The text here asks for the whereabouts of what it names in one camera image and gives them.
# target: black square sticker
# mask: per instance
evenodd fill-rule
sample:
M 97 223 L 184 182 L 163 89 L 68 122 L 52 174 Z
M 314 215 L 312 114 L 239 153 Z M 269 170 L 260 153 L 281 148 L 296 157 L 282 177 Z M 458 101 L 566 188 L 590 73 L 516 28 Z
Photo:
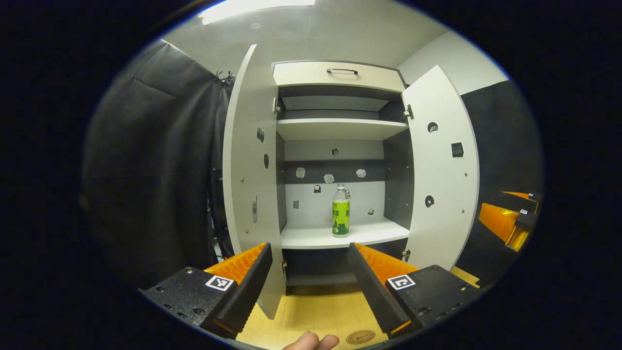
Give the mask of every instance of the black square sticker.
M 462 158 L 464 157 L 465 152 L 462 149 L 462 142 L 452 143 L 452 157 Z
M 233 284 L 233 280 L 229 278 L 212 276 L 212 278 L 205 284 L 208 287 L 212 287 L 217 290 L 227 290 Z
M 415 283 L 411 280 L 410 277 L 408 277 L 408 275 L 401 275 L 389 278 L 387 281 L 389 281 L 389 283 L 395 290 L 400 290 L 415 285 Z

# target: cabinet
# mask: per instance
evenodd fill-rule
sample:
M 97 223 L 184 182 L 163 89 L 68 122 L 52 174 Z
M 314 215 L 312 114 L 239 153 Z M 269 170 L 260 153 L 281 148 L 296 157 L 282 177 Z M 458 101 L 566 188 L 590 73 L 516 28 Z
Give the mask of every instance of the cabinet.
M 330 231 L 337 182 L 352 195 L 350 234 L 340 239 Z M 272 245 L 258 299 L 268 318 L 286 285 L 352 281 L 350 242 L 450 270 L 478 185 L 473 128 L 440 67 L 406 87 L 394 69 L 275 63 L 257 45 L 248 50 L 228 109 L 223 189 L 234 251 Z

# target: drawer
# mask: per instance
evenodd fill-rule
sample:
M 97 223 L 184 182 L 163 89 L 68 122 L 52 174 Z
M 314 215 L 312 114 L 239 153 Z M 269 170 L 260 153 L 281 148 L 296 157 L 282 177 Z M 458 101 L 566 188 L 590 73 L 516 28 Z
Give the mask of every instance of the drawer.
M 397 70 L 366 64 L 321 61 L 277 63 L 273 76 L 279 87 L 341 85 L 397 93 L 404 91 L 404 82 Z

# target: gray curtain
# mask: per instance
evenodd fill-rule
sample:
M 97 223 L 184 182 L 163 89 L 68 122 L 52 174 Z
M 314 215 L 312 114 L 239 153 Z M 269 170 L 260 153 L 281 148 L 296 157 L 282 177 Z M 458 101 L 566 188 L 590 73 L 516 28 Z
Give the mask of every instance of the gray curtain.
M 90 232 L 122 281 L 149 288 L 217 262 L 208 197 L 222 197 L 212 186 L 233 82 L 159 40 L 102 97 L 86 134 L 82 195 Z

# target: cabinet shelf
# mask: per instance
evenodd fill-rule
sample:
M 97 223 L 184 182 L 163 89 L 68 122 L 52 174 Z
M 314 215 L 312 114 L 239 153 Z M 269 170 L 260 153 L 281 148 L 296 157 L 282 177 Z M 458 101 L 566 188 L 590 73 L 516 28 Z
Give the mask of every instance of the cabinet shelf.
M 350 242 L 363 245 L 408 238 L 409 230 L 385 218 L 374 218 L 350 224 L 347 237 L 333 237 L 330 223 L 314 226 L 288 222 L 281 232 L 283 249 L 347 248 Z
M 408 129 L 407 123 L 394 121 L 309 118 L 277 120 L 276 130 L 286 141 L 300 140 L 376 140 L 382 141 Z

